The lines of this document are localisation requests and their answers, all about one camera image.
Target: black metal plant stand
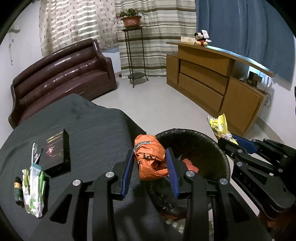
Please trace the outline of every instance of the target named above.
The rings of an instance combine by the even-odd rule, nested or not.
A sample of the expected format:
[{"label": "black metal plant stand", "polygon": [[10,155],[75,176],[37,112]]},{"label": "black metal plant stand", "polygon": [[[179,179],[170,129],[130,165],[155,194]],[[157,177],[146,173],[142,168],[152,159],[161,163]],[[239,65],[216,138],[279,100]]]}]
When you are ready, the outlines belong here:
[{"label": "black metal plant stand", "polygon": [[[129,35],[128,35],[128,32],[129,31],[139,30],[139,29],[141,30],[142,49],[143,49],[143,61],[144,61],[144,73],[141,73],[141,72],[134,73],[133,72],[133,63],[132,63],[132,60],[131,60],[130,39],[129,39]],[[126,52],[128,54],[128,67],[129,67],[129,70],[130,70],[130,74],[129,74],[128,78],[130,80],[133,80],[133,88],[134,88],[135,87],[135,80],[136,79],[140,79],[140,78],[142,78],[142,77],[145,76],[146,79],[148,80],[148,78],[146,76],[145,55],[144,55],[144,43],[143,43],[143,31],[142,31],[142,27],[140,27],[140,26],[125,28],[122,31],[124,32],[125,38],[126,38],[126,35],[127,35],[127,38],[126,38]]]}]

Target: yellow snack packet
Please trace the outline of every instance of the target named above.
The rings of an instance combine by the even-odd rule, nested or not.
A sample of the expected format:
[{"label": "yellow snack packet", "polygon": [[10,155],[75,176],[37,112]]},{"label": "yellow snack packet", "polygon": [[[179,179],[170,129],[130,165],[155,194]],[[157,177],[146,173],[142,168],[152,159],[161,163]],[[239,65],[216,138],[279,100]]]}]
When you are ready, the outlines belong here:
[{"label": "yellow snack packet", "polygon": [[238,145],[236,140],[232,137],[231,133],[227,129],[227,122],[224,114],[218,116],[218,118],[211,118],[208,116],[207,120],[218,140],[220,138],[225,138],[226,140]]}]

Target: wooden counter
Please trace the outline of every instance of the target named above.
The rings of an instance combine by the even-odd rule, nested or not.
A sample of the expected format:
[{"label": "wooden counter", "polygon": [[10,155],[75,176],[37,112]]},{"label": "wooden counter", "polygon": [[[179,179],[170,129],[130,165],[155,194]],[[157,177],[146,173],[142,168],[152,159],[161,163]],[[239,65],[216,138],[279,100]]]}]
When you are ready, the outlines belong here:
[{"label": "wooden counter", "polygon": [[181,42],[178,54],[167,55],[167,84],[194,101],[213,117],[226,115],[231,133],[245,136],[253,127],[266,100],[266,93],[238,79],[249,66],[274,77],[256,61],[213,46]]}]

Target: floor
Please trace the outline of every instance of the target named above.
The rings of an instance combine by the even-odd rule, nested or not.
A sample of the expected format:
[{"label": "floor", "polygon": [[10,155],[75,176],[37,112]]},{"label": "floor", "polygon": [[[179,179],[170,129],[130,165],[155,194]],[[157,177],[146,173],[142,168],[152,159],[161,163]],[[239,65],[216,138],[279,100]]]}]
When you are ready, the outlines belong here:
[{"label": "floor", "polygon": [[[155,135],[171,128],[183,128],[202,132],[217,141],[207,121],[209,114],[167,85],[165,77],[149,77],[149,81],[143,83],[140,80],[140,83],[132,88],[129,79],[117,78],[118,88],[93,100],[93,103],[122,110],[147,134]],[[268,136],[255,125],[246,138],[262,140]],[[229,163],[232,171],[233,161],[229,159]],[[233,180],[231,184],[258,214],[259,210],[247,195]]]}]

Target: silver bolt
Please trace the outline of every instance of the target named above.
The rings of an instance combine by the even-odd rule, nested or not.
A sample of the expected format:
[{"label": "silver bolt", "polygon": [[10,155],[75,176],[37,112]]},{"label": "silver bolt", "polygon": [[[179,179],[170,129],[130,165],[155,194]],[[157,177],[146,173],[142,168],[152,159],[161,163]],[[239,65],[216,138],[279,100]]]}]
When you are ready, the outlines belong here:
[{"label": "silver bolt", "polygon": [[72,182],[73,186],[79,186],[81,181],[79,179],[76,179]]},{"label": "silver bolt", "polygon": [[221,178],[220,183],[223,185],[226,185],[228,183],[228,181],[225,178]]},{"label": "silver bolt", "polygon": [[106,177],[110,178],[114,176],[114,172],[106,172]]},{"label": "silver bolt", "polygon": [[195,173],[194,173],[193,171],[187,171],[187,172],[186,172],[186,175],[187,175],[188,177],[194,177]]}]

